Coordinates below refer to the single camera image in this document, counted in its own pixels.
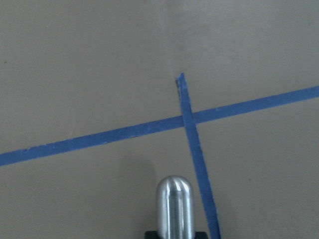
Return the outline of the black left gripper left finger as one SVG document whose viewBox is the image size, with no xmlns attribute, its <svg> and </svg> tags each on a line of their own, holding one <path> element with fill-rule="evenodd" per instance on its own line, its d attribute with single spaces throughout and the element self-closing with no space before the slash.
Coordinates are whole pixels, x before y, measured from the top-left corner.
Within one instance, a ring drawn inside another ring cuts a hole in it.
<svg viewBox="0 0 319 239">
<path fill-rule="evenodd" d="M 146 231 L 144 234 L 144 239 L 158 239 L 157 231 Z"/>
</svg>

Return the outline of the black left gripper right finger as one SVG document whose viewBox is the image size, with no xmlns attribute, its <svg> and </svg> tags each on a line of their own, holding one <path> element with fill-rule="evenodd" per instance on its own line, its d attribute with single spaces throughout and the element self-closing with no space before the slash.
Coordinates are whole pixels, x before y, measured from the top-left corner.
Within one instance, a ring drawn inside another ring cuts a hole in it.
<svg viewBox="0 0 319 239">
<path fill-rule="evenodd" d="M 206 232 L 195 232 L 195 239 L 208 239 Z"/>
</svg>

